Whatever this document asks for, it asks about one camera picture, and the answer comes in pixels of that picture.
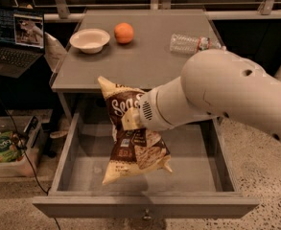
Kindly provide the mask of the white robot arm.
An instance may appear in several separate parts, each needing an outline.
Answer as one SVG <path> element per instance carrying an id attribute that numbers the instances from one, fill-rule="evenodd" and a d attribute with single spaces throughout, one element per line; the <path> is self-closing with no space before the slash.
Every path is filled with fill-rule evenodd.
<path id="1" fill-rule="evenodd" d="M 231 52 L 202 51 L 186 61 L 178 78 L 145 93 L 122 122 L 125 130 L 161 131 L 216 116 L 281 143 L 281 81 Z"/>

